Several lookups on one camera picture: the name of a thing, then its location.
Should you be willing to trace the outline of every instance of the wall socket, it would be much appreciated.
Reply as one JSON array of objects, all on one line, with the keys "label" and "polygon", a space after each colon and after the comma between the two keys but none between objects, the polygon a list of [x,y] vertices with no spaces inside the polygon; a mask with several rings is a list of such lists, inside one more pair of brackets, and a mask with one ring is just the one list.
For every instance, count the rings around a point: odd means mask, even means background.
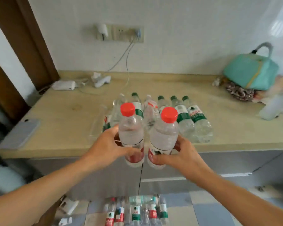
[{"label": "wall socket", "polygon": [[[144,42],[144,27],[141,26],[124,26],[124,25],[114,25],[114,24],[106,24],[108,36],[104,35],[104,41],[123,41],[123,42],[131,42],[133,38],[135,38],[136,30],[141,30],[141,38],[135,39],[137,43]],[[103,41],[103,36],[96,29],[96,38],[97,40]]]}]

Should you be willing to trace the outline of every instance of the tiled floor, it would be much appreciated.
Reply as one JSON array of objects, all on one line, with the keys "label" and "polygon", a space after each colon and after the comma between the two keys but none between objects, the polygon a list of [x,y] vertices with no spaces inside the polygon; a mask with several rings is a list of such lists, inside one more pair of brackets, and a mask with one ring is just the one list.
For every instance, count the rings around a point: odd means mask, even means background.
[{"label": "tiled floor", "polygon": [[[283,209],[283,188],[266,186],[264,192],[249,189],[253,194]],[[206,191],[164,194],[171,226],[241,226],[211,194]],[[69,226],[104,226],[107,200],[81,201],[72,214]]]}]

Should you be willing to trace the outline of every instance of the teal bag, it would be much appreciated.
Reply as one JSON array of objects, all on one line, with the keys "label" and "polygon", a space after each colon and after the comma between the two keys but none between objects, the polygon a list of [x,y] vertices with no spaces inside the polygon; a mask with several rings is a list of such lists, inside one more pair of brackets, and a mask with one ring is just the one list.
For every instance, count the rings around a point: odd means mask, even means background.
[{"label": "teal bag", "polygon": [[[268,57],[256,55],[258,49],[267,47]],[[268,90],[275,82],[279,66],[271,60],[273,46],[269,42],[260,44],[249,54],[240,54],[224,69],[223,74],[246,89]]]}]

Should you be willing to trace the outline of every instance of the person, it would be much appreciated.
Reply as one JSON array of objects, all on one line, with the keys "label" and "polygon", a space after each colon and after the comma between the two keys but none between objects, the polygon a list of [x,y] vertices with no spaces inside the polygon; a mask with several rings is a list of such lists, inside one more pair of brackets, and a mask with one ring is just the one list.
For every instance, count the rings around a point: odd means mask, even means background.
[{"label": "person", "polygon": [[[0,196],[0,226],[31,226],[85,176],[108,166],[118,157],[140,153],[135,148],[118,146],[117,134],[117,126],[106,130],[76,162]],[[211,193],[243,225],[283,226],[283,209],[214,173],[190,141],[179,135],[174,148],[179,151],[177,155],[154,156],[155,163],[179,170]]]}]

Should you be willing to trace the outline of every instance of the beige countertop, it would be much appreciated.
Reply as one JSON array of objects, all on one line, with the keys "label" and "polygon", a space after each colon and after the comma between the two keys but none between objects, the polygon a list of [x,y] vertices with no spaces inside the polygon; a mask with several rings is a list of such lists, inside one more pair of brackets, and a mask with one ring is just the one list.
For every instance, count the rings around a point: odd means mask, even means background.
[{"label": "beige countertop", "polygon": [[[61,71],[62,78],[76,78],[87,72]],[[283,149],[283,115],[272,121],[258,117],[262,104],[240,102],[224,88],[213,87],[215,76],[131,73],[109,73],[110,84],[99,89],[73,91],[49,89],[24,118],[40,119],[41,125],[27,143],[18,150],[0,149],[3,158],[46,158],[81,156],[91,146],[92,123],[99,107],[112,107],[119,93],[127,98],[137,92],[169,99],[188,95],[202,109],[214,129],[214,140],[195,144],[198,152]]]}]

